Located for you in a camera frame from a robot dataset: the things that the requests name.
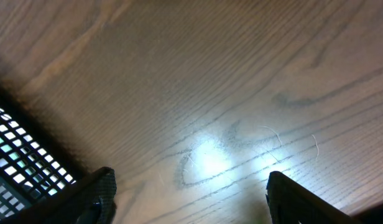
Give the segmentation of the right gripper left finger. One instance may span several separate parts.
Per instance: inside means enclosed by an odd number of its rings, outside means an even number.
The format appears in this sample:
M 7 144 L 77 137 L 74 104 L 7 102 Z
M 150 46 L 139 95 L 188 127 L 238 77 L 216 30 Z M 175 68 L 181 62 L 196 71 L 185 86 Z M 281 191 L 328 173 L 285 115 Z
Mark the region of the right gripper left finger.
M 112 223 L 116 214 L 114 170 L 102 167 L 62 192 L 0 220 L 1 224 Z

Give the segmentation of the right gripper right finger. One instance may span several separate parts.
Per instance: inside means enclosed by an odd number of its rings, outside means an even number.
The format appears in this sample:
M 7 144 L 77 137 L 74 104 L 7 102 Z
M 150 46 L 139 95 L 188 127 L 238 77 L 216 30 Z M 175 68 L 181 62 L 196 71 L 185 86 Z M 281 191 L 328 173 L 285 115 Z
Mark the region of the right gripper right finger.
M 266 190 L 273 224 L 359 223 L 279 171 L 269 174 Z

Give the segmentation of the black plastic basket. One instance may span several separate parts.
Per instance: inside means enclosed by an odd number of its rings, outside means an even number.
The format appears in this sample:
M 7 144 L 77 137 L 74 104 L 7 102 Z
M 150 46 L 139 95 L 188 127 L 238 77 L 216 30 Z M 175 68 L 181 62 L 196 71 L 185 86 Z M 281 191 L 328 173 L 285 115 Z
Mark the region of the black plastic basket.
M 0 221 L 58 195 L 85 175 L 0 87 Z

